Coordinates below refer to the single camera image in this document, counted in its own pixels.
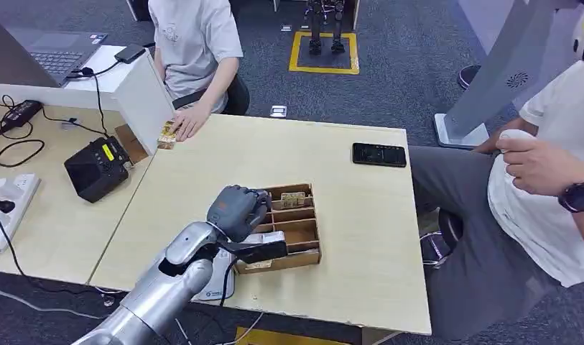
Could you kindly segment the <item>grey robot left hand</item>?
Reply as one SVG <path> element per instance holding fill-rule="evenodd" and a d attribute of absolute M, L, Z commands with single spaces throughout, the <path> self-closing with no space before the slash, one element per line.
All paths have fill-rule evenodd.
<path fill-rule="evenodd" d="M 272 197 L 266 190 L 228 185 L 208 209 L 206 221 L 232 242 L 240 243 L 264 220 L 271 207 Z"/>

